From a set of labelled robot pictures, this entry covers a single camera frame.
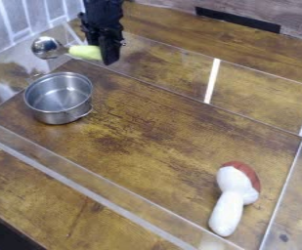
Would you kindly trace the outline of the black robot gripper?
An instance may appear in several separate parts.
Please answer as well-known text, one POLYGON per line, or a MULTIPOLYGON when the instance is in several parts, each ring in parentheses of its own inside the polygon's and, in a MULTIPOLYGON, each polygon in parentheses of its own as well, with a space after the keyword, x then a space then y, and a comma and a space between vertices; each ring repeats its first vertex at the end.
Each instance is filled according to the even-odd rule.
POLYGON ((102 61, 111 65, 119 61, 123 45, 123 2, 124 0, 83 0, 84 11, 79 12, 82 32, 90 45, 98 46, 102 61))

